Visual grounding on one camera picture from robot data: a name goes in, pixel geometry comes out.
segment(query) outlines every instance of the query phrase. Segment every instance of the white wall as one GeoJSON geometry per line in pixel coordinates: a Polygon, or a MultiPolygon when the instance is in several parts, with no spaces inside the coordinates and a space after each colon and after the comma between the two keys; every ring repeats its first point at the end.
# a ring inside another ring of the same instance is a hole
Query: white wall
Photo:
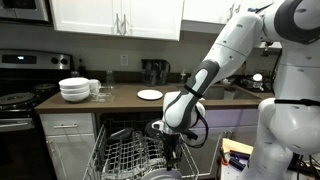
{"type": "MultiPolygon", "coordinates": [[[[72,54],[79,57],[88,70],[140,71],[144,58],[165,59],[172,72],[192,71],[205,57],[217,35],[181,32],[179,42],[95,36],[55,32],[53,27],[0,24],[0,48],[34,49],[72,54]],[[120,66],[120,54],[129,55],[129,66],[120,66]]],[[[276,57],[261,57],[254,49],[248,68],[271,70],[276,57]]]]}

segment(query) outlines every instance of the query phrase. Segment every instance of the kitchen counter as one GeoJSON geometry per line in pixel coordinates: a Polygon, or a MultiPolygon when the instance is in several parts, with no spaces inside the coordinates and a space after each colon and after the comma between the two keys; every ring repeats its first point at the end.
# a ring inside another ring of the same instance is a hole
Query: kitchen counter
{"type": "MultiPolygon", "coordinates": [[[[137,97],[137,92],[144,89],[155,89],[163,94],[177,91],[181,84],[168,84],[166,86],[146,87],[141,84],[117,84],[113,102],[68,103],[60,93],[52,96],[35,108],[38,114],[53,113],[102,113],[102,112],[151,112],[162,111],[163,97],[156,101],[145,101],[137,97]]],[[[247,100],[202,100],[204,107],[209,109],[248,109],[257,108],[259,103],[266,98],[273,97],[272,93],[252,93],[258,99],[247,100]]]]}

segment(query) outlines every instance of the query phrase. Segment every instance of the kettle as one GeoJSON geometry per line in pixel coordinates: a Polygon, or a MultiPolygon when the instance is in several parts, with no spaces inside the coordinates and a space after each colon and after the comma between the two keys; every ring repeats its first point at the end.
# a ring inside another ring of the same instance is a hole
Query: kettle
{"type": "Polygon", "coordinates": [[[171,65],[163,59],[141,59],[142,82],[146,86],[165,85],[171,65]]]}

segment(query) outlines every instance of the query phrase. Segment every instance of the kitchen sink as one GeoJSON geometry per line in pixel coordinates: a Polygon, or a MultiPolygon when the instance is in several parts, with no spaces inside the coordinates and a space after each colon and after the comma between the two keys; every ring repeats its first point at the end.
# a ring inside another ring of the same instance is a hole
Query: kitchen sink
{"type": "Polygon", "coordinates": [[[213,85],[203,95],[205,100],[246,100],[259,97],[236,86],[213,85]]]}

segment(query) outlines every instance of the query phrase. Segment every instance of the dishwasher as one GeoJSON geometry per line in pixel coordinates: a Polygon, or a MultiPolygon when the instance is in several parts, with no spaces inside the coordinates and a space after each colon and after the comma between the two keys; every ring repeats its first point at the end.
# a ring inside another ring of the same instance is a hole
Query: dishwasher
{"type": "Polygon", "coordinates": [[[180,138],[178,150],[173,153],[175,158],[168,160],[171,152],[159,134],[150,137],[146,133],[150,117],[154,118],[149,114],[98,115],[99,133],[83,180],[198,179],[199,171],[189,147],[180,138]]]}

